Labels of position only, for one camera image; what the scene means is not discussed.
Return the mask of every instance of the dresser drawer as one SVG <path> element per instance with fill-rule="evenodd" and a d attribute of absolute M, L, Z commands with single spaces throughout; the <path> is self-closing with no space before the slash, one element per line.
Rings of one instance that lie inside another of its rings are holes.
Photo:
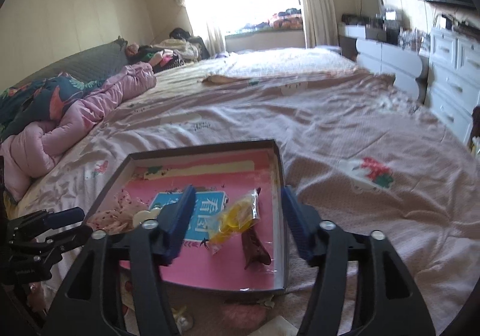
<path fill-rule="evenodd" d="M 382 44 L 382 64 L 388 64 L 410 75 L 413 79 L 423 74 L 422 58 L 411 50 L 402 50 L 399 46 Z"/>
<path fill-rule="evenodd" d="M 357 52 L 369 57 L 373 57 L 378 61 L 382 61 L 382 43 L 376 40 L 361 40 L 356 42 Z"/>
<path fill-rule="evenodd" d="M 428 84 L 441 88 L 450 102 L 454 101 L 468 113 L 480 104 L 480 87 L 438 65 L 431 65 Z"/>
<path fill-rule="evenodd" d="M 382 63 L 380 60 L 372 58 L 368 55 L 359 54 L 357 56 L 357 64 L 373 73 L 380 73 L 382 71 Z"/>
<path fill-rule="evenodd" d="M 430 57 L 434 62 L 455 69 L 457 66 L 457 39 L 448 33 L 432 32 Z"/>
<path fill-rule="evenodd" d="M 480 43 L 458 41 L 457 70 L 480 85 Z"/>
<path fill-rule="evenodd" d="M 448 101 L 448 98 L 436 88 L 429 88 L 427 93 L 428 107 L 452 131 L 460 142 L 467 144 L 472 131 L 472 117 L 460 107 Z"/>

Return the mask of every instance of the screw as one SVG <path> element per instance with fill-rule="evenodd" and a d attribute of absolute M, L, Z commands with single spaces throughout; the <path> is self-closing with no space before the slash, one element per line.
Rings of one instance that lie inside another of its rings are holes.
<path fill-rule="evenodd" d="M 334 230 L 337 225 L 335 225 L 332 221 L 325 220 L 320 223 L 320 227 L 323 230 Z"/>
<path fill-rule="evenodd" d="M 92 238 L 94 240 L 100 240 L 106 236 L 106 232 L 104 230 L 96 230 L 92 233 Z"/>
<path fill-rule="evenodd" d="M 385 239 L 385 234 L 383 234 L 383 232 L 380 231 L 380 230 L 374 230 L 373 232 L 370 233 L 370 235 L 371 235 L 375 240 L 383 240 L 383 239 Z"/>
<path fill-rule="evenodd" d="M 158 222 L 156 220 L 146 220 L 142 223 L 143 229 L 155 229 L 158 226 Z"/>

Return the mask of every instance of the pink book cover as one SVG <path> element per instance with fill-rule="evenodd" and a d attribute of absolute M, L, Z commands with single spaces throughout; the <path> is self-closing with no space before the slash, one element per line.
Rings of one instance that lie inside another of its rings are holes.
<path fill-rule="evenodd" d="M 244 269 L 245 256 L 240 234 L 225 242 L 216 254 L 200 245 L 198 240 L 184 240 L 179 257 L 169 267 L 160 267 L 163 280 L 209 290 L 276 290 L 275 272 L 283 265 L 280 261 L 275 263 L 274 259 L 272 191 L 278 189 L 272 188 L 272 183 L 275 183 L 273 174 L 267 150 L 237 152 L 222 155 L 220 159 L 210 156 L 193 163 L 136 168 L 132 180 L 124 188 L 132 197 L 138 197 L 147 204 L 151 204 L 159 193 L 181 192 L 192 184 L 197 191 L 224 191 L 228 207 L 244 194 L 261 187 L 260 221 L 255 230 L 272 257 L 269 266 L 253 263 Z M 121 262 L 121 265 L 129 268 L 128 262 Z"/>

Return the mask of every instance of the pile of clothes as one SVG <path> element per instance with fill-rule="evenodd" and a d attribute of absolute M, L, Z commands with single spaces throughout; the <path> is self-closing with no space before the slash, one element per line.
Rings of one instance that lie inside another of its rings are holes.
<path fill-rule="evenodd" d="M 302 10 L 289 8 L 273 14 L 267 21 L 253 25 L 247 23 L 238 32 L 257 30 L 300 30 L 303 29 Z"/>
<path fill-rule="evenodd" d="M 140 46 L 132 43 L 125 49 L 130 64 L 145 62 L 152 66 L 154 73 L 180 67 L 185 62 L 209 59 L 210 54 L 201 37 L 192 37 L 188 31 L 177 27 L 170 38 L 155 45 Z"/>

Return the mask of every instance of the pink bedsheet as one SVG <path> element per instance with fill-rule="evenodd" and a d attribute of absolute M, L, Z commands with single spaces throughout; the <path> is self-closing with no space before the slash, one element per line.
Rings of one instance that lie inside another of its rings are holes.
<path fill-rule="evenodd" d="M 391 76 L 357 70 L 237 81 L 171 99 L 146 94 L 93 129 L 88 144 L 50 172 L 22 213 L 89 211 L 131 152 L 275 138 L 286 182 L 301 202 L 344 230 L 387 234 L 440 333 L 480 275 L 480 164 L 392 84 Z M 288 294 L 275 299 L 268 316 L 299 326 L 316 270 L 290 247 Z M 51 293 L 74 254 L 65 257 L 46 283 Z M 353 314 L 354 276 L 350 270 L 342 332 Z M 171 286 L 169 300 L 193 313 L 192 336 L 246 334 L 218 321 L 222 297 Z"/>

